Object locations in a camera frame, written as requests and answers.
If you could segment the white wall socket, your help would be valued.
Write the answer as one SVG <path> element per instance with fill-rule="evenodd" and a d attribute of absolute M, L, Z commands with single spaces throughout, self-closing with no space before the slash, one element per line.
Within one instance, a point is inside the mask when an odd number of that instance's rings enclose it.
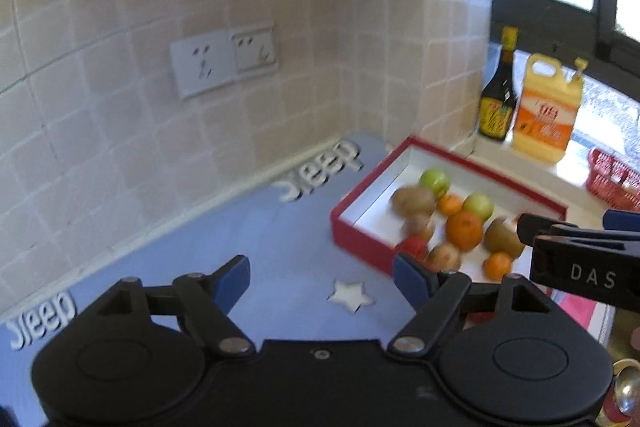
<path fill-rule="evenodd" d="M 181 100 L 225 86 L 234 79 L 233 46 L 225 30 L 174 41 L 169 51 Z"/>

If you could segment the blue Sleep Tight mat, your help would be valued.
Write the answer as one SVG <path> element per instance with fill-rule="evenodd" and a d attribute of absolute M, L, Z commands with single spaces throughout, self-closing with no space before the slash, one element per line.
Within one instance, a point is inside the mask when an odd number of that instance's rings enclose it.
<path fill-rule="evenodd" d="M 69 295 L 84 311 L 123 277 L 146 286 L 212 273 L 236 255 L 250 259 L 250 288 L 232 321 L 256 345 L 266 339 L 378 339 L 387 343 L 413 309 L 382 272 L 338 248 L 330 212 L 387 156 L 384 142 L 352 134 L 334 144 L 349 158 L 311 193 L 288 202 L 266 184 L 204 213 L 96 273 L 44 294 Z"/>

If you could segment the red strawberry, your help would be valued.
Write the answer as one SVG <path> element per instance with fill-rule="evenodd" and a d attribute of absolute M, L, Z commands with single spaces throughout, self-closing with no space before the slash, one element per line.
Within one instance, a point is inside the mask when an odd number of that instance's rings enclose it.
<path fill-rule="evenodd" d="M 422 261 L 428 255 L 428 242 L 421 235 L 409 235 L 395 246 L 394 251 Z"/>

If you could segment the red plastic basket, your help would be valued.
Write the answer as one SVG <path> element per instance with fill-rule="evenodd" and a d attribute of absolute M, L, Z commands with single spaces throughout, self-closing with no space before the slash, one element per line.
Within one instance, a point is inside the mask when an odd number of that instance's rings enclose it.
<path fill-rule="evenodd" d="M 612 209 L 638 213 L 638 171 L 597 147 L 589 151 L 587 161 L 587 191 Z"/>

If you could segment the red white box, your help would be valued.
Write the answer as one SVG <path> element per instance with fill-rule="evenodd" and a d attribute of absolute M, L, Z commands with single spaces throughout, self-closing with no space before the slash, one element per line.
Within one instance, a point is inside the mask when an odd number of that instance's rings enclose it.
<path fill-rule="evenodd" d="M 334 243 L 393 271 L 398 251 L 475 283 L 528 275 L 532 251 L 515 236 L 524 213 L 564 221 L 565 206 L 442 148 L 405 139 L 331 212 Z"/>

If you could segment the small mandarin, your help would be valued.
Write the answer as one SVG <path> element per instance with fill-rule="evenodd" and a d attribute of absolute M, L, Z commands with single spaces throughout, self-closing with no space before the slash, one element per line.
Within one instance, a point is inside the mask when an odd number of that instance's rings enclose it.
<path fill-rule="evenodd" d="M 445 218 L 454 216 L 462 208 L 463 199 L 454 193 L 442 195 L 442 197 L 437 201 L 437 211 Z"/>
<path fill-rule="evenodd" d="M 513 258 L 503 251 L 491 254 L 483 265 L 485 277 L 494 282 L 500 282 L 506 274 L 512 272 Z"/>

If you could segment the brown kiwi small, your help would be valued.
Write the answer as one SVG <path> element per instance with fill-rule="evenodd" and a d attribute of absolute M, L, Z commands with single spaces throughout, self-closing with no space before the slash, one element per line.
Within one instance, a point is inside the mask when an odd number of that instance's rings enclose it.
<path fill-rule="evenodd" d="M 405 237 L 416 236 L 425 242 L 429 242 L 434 233 L 434 221 L 428 213 L 415 213 L 406 218 L 402 226 L 402 234 L 404 234 Z"/>

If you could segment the brown kiwi top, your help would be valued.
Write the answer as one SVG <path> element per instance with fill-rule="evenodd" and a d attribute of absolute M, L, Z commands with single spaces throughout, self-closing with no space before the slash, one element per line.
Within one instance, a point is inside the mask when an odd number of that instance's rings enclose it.
<path fill-rule="evenodd" d="M 399 187 L 390 198 L 393 212 L 404 218 L 424 213 L 431 216 L 436 210 L 434 193 L 427 187 Z"/>

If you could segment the green apple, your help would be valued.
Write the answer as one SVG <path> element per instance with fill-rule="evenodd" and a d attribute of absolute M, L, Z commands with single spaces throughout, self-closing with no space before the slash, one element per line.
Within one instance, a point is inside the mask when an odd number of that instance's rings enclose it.
<path fill-rule="evenodd" d="M 484 193 L 472 193 L 464 200 L 462 209 L 474 213 L 480 220 L 486 222 L 494 214 L 495 204 Z"/>
<path fill-rule="evenodd" d="M 451 181 L 442 170 L 431 168 L 422 172 L 419 185 L 428 188 L 433 193 L 434 199 L 440 199 L 448 193 Z"/>

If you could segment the yellow detergent jug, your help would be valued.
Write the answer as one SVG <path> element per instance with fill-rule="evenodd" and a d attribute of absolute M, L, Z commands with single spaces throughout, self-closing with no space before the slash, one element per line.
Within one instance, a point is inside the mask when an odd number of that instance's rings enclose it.
<path fill-rule="evenodd" d="M 555 58 L 539 53 L 528 58 L 513 126 L 514 150 L 551 165 L 564 157 L 582 105 L 588 61 L 577 57 L 574 66 L 567 80 Z"/>

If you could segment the small mandarin back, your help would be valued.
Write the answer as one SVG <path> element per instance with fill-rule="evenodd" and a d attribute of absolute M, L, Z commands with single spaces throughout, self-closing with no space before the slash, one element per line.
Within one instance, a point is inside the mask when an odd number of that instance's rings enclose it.
<path fill-rule="evenodd" d="M 437 201 L 437 211 L 445 218 L 454 216 L 462 208 L 463 199 L 454 193 L 442 195 L 442 197 Z"/>

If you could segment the small mandarin front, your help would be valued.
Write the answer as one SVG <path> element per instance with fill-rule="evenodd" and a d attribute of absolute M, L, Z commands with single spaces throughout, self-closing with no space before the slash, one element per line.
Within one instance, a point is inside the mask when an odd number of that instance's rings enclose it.
<path fill-rule="evenodd" d="M 485 277 L 494 282 L 500 282 L 506 274 L 512 272 L 513 258 L 503 251 L 491 254 L 483 265 Z"/>

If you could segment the large orange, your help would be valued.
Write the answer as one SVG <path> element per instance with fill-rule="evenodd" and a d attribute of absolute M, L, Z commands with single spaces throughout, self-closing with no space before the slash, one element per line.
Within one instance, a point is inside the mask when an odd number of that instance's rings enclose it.
<path fill-rule="evenodd" d="M 475 213 L 460 210 L 447 219 L 445 237 L 458 251 L 469 253 L 482 243 L 484 222 Z"/>

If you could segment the dark soy sauce bottle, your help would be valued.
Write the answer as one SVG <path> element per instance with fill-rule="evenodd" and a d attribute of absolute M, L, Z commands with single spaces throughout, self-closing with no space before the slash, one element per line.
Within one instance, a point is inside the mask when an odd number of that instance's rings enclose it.
<path fill-rule="evenodd" d="M 517 42 L 518 28 L 503 27 L 497 69 L 480 94 L 478 132 L 485 138 L 499 142 L 506 139 L 518 106 L 513 83 L 513 61 Z"/>

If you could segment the tan striped round fruit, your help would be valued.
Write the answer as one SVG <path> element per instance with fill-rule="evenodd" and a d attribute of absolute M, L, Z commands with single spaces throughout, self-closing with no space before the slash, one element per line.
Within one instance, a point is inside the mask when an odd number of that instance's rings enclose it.
<path fill-rule="evenodd" d="M 425 262 L 433 272 L 457 272 L 462 265 L 460 251 L 448 242 L 435 246 L 427 254 Z"/>

